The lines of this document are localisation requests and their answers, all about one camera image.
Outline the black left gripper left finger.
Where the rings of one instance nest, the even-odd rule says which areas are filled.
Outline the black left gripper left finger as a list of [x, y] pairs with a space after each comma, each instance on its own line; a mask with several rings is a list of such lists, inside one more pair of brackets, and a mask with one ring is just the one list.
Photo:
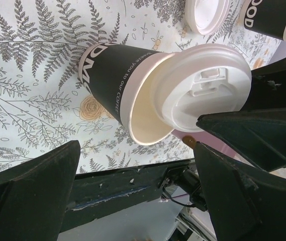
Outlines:
[[58, 239], [79, 158], [70, 141], [0, 172], [0, 240]]

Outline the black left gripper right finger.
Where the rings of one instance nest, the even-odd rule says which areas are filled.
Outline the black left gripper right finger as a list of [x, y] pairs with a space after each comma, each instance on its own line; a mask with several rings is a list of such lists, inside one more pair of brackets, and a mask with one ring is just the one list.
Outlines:
[[286, 240], [286, 179], [197, 142], [197, 172], [217, 240]]

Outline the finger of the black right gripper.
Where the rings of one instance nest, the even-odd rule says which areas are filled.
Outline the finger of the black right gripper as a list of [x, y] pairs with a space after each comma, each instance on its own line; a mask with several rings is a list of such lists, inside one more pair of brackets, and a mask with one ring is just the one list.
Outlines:
[[256, 168], [286, 168], [286, 108], [208, 114], [196, 125]]
[[286, 58], [251, 71], [249, 97], [244, 111], [286, 108]]

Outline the white plastic cup lid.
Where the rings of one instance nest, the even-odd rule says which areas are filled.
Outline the white plastic cup lid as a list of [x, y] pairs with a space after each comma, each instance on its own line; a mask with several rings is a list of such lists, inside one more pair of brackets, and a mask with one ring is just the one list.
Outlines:
[[153, 72], [150, 98], [173, 129], [195, 133], [205, 114], [239, 111], [251, 90], [251, 69], [234, 48], [203, 44], [174, 53]]

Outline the black single paper cup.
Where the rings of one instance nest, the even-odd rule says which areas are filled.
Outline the black single paper cup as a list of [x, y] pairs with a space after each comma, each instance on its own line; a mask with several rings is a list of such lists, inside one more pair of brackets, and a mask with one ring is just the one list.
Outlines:
[[115, 43], [97, 43], [83, 53], [78, 75], [92, 96], [139, 145], [162, 141], [173, 127], [156, 113], [150, 98], [153, 73], [173, 53]]

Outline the stack of paper cups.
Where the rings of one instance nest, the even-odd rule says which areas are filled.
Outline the stack of paper cups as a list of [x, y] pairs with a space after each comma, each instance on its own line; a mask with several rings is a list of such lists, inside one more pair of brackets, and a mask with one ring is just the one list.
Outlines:
[[247, 30], [286, 42], [286, 1], [245, 1], [240, 12], [240, 23]]

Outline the pink straw holder cup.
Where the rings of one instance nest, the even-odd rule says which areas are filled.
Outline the pink straw holder cup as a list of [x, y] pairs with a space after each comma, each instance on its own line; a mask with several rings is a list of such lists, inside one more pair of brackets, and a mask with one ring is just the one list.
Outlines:
[[231, 158], [234, 158], [236, 155], [236, 152], [223, 141], [207, 132], [202, 131], [197, 133], [184, 133], [175, 130], [172, 133], [192, 149], [195, 147], [196, 142], [201, 142]]

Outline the white plastic cup lids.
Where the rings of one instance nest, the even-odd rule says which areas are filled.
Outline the white plastic cup lids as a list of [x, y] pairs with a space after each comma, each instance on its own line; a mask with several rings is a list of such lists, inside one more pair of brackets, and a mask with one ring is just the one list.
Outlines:
[[197, 35], [210, 36], [220, 31], [231, 35], [237, 26], [244, 1], [186, 1], [184, 20]]

